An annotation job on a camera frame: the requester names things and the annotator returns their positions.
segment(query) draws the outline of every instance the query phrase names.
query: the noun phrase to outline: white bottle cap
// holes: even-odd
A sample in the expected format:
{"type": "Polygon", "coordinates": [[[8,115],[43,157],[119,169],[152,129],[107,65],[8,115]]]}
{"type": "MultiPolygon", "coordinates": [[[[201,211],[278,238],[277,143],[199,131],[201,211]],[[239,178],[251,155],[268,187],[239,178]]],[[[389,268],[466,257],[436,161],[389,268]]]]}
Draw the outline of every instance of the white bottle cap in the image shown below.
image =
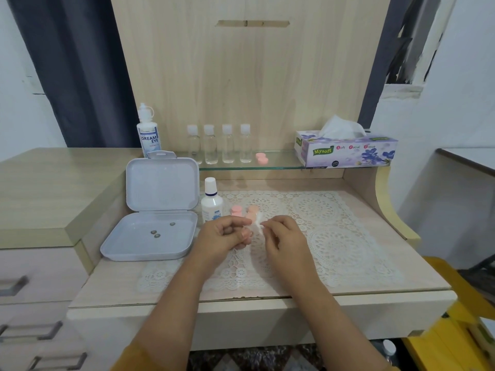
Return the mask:
{"type": "Polygon", "coordinates": [[[224,124],[224,125],[222,125],[222,132],[226,136],[232,135],[232,125],[231,124],[224,124]]]}
{"type": "Polygon", "coordinates": [[[190,136],[199,136],[197,133],[197,125],[187,125],[187,134],[190,136]]]}
{"type": "Polygon", "coordinates": [[[397,351],[395,344],[390,340],[383,340],[383,349],[385,351],[385,354],[387,354],[388,356],[394,355],[397,351]]]}
{"type": "Polygon", "coordinates": [[[154,116],[152,107],[147,106],[145,103],[141,103],[138,108],[139,122],[151,122],[154,116]]]}
{"type": "Polygon", "coordinates": [[[215,134],[215,127],[213,125],[204,125],[203,129],[207,136],[212,136],[215,134]]]}
{"type": "Polygon", "coordinates": [[[204,193],[207,196],[215,196],[216,190],[216,180],[213,177],[208,177],[204,179],[204,193]]]}
{"type": "Polygon", "coordinates": [[[241,134],[244,136],[248,136],[249,134],[251,134],[251,125],[241,124],[241,134]]]}

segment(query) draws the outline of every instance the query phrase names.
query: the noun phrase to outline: drawer handle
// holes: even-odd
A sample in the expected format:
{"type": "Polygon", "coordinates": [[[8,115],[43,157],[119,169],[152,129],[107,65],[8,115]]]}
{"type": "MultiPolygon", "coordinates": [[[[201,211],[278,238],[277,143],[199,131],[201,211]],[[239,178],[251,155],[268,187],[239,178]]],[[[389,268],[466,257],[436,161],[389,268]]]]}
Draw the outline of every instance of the drawer handle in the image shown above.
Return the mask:
{"type": "Polygon", "coordinates": [[[2,334],[9,328],[16,328],[16,327],[17,328],[19,328],[19,327],[29,328],[32,326],[38,326],[38,325],[11,325],[11,326],[9,326],[7,324],[3,324],[3,325],[0,325],[0,343],[7,342],[9,340],[19,339],[19,338],[26,338],[26,337],[36,337],[36,339],[38,341],[53,340],[53,338],[56,336],[56,334],[62,328],[62,325],[63,325],[62,321],[56,322],[53,325],[50,332],[48,332],[47,334],[42,334],[41,336],[32,336],[32,335],[28,335],[28,334],[24,334],[21,336],[2,336],[2,334]]]}
{"type": "Polygon", "coordinates": [[[45,358],[46,360],[50,360],[50,359],[53,359],[53,360],[61,360],[61,359],[65,359],[65,358],[72,358],[72,357],[40,357],[40,356],[35,356],[34,359],[33,359],[33,362],[31,363],[31,367],[28,368],[27,371],[42,371],[42,370],[45,370],[45,369],[64,369],[66,371],[75,371],[75,370],[78,370],[78,369],[81,369],[83,367],[83,364],[84,364],[84,361],[86,360],[86,358],[88,357],[88,353],[83,353],[81,354],[81,356],[79,357],[77,363],[73,366],[56,366],[56,367],[40,367],[40,368],[36,368],[36,365],[43,359],[45,358]]]}
{"type": "Polygon", "coordinates": [[[17,282],[7,289],[0,289],[0,297],[13,297],[29,282],[28,276],[22,276],[17,282]]]}

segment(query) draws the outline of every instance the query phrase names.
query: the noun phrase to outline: bottle label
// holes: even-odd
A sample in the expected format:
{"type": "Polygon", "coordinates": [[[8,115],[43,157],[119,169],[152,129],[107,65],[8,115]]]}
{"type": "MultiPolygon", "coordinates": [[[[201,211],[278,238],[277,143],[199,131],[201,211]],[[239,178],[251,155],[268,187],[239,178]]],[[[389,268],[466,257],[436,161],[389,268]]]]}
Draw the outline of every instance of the bottle label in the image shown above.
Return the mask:
{"type": "Polygon", "coordinates": [[[222,217],[222,212],[220,210],[215,211],[203,211],[203,220],[206,223],[210,220],[216,220],[219,217],[222,217]]]}
{"type": "Polygon", "coordinates": [[[161,150],[160,138],[158,137],[158,129],[156,127],[141,127],[141,129],[138,129],[138,133],[145,157],[149,157],[148,152],[161,150]]]}

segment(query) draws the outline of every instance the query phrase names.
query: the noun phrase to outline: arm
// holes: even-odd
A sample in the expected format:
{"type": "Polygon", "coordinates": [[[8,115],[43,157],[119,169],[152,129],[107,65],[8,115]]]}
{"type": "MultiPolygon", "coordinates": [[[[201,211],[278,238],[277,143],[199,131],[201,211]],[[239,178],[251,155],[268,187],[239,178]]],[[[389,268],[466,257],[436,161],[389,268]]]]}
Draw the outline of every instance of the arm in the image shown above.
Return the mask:
{"type": "Polygon", "coordinates": [[[201,228],[189,256],[133,340],[158,365],[186,369],[203,284],[233,247],[251,243],[251,232],[242,228],[249,224],[247,218],[226,216],[201,228]]]}
{"type": "Polygon", "coordinates": [[[294,219],[276,216],[263,225],[268,261],[306,318],[326,368],[383,371],[390,366],[321,282],[294,219]]]}

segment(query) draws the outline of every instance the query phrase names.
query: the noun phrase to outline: white lace doily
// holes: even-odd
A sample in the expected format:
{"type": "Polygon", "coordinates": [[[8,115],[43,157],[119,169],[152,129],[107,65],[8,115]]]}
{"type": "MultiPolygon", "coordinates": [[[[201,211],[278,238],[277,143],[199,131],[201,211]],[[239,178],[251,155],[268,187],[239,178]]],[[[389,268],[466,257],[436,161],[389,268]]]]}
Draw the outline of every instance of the white lace doily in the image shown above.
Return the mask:
{"type": "MultiPolygon", "coordinates": [[[[402,274],[385,252],[332,191],[226,191],[225,213],[232,205],[243,208],[256,204],[267,218],[290,215],[306,235],[318,275],[328,287],[385,286],[403,281],[402,274]]],[[[195,208],[201,219],[201,206],[195,208]]],[[[170,282],[182,259],[153,261],[144,268],[138,281],[140,292],[159,293],[170,282]]],[[[280,288],[266,260],[264,238],[255,237],[250,246],[232,250],[226,260],[204,284],[208,290],[239,288],[280,288]]]]}

